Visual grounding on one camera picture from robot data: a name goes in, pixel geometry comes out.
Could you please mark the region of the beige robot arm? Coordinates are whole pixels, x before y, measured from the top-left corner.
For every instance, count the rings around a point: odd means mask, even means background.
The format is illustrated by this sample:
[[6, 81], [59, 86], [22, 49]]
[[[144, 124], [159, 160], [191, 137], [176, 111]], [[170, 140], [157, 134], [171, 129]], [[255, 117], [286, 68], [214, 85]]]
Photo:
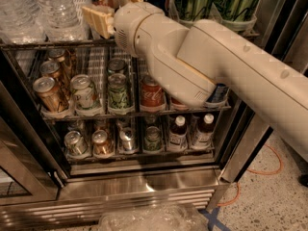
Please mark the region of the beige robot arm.
[[307, 157], [307, 77], [213, 20], [187, 28], [142, 0], [115, 4], [110, 29], [117, 46], [146, 60], [149, 74], [169, 95], [201, 108], [224, 84]]

